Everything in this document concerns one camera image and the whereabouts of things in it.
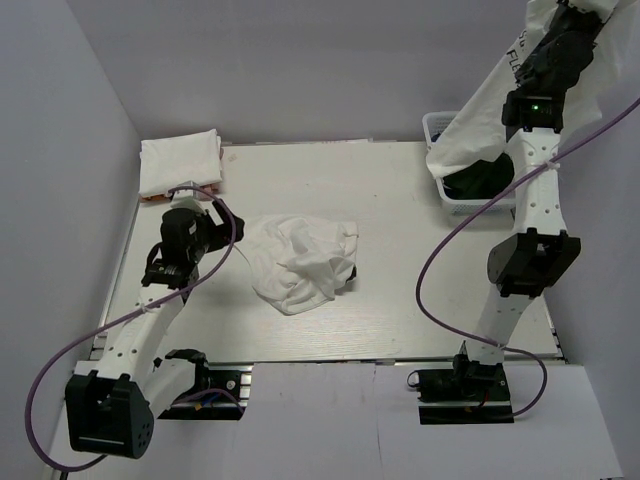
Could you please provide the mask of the green t-shirt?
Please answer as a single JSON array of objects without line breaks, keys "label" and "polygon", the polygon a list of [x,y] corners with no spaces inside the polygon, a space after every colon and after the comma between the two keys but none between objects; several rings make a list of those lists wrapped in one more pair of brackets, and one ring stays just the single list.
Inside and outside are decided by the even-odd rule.
[{"label": "green t-shirt", "polygon": [[491,199],[514,179],[511,158],[502,153],[495,161],[478,160],[469,167],[443,178],[445,194],[454,200]]}]

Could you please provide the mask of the white printed t-shirt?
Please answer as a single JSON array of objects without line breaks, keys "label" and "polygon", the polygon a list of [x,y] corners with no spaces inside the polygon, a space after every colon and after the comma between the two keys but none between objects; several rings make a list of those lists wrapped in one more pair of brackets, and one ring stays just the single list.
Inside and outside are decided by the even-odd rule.
[{"label": "white printed t-shirt", "polygon": [[[594,61],[568,91],[563,112],[561,140],[602,118],[599,95],[620,79],[633,25],[637,1],[572,1],[582,11],[595,11],[605,21],[596,39]],[[525,27],[475,94],[457,113],[426,155],[433,178],[443,178],[478,160],[493,161],[506,147],[501,123],[507,94],[516,87],[515,72],[549,30],[558,4],[539,0],[527,3]]]}]

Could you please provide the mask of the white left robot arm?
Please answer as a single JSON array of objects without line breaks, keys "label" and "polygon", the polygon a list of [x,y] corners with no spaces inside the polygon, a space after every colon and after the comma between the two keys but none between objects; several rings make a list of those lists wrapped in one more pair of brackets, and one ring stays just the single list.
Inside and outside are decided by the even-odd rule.
[{"label": "white left robot arm", "polygon": [[198,206],[165,212],[161,239],[149,251],[138,303],[116,340],[87,374],[65,388],[70,446],[77,452],[138,459],[147,450],[154,422],[174,401],[199,399],[211,387],[204,353],[158,352],[169,326],[199,279],[204,255],[226,251],[244,237],[245,222],[216,205],[221,223]]}]

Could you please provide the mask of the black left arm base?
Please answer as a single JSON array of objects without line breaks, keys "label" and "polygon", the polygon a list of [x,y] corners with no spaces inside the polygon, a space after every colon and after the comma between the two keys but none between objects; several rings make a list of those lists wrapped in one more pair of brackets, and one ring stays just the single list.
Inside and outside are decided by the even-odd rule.
[{"label": "black left arm base", "polygon": [[182,394],[161,420],[238,421],[248,405],[252,366],[210,365],[205,380]]}]

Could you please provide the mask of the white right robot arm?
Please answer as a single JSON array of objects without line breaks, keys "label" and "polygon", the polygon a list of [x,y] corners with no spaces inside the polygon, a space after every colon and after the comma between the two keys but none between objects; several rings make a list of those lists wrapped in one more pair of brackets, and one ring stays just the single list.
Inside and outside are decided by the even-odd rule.
[{"label": "white right robot arm", "polygon": [[515,221],[509,238],[488,257],[493,287],[471,339],[454,358],[451,384],[461,397],[485,397],[499,382],[504,348],[521,316],[554,285],[581,251],[567,232],[559,201],[558,153],[568,90],[594,59],[604,26],[594,11],[558,4],[549,30],[516,71],[502,123],[514,164]]}]

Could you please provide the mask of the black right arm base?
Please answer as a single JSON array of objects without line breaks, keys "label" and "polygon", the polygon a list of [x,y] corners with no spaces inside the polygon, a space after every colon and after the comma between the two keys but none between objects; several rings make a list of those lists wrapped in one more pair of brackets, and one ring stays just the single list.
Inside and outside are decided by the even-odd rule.
[{"label": "black right arm base", "polygon": [[511,394],[501,364],[493,376],[473,377],[462,367],[413,370],[407,386],[418,394],[421,425],[491,425],[514,422]]}]

